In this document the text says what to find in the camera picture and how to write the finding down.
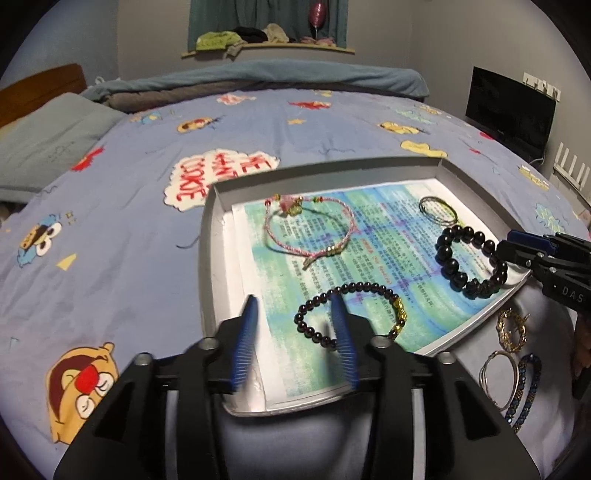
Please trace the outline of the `person's hand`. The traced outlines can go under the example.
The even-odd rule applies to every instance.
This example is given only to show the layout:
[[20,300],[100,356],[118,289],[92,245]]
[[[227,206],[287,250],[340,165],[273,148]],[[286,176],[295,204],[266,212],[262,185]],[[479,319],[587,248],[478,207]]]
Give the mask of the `person's hand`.
[[590,385],[590,319],[579,314],[576,321],[571,357],[572,394],[580,400]]

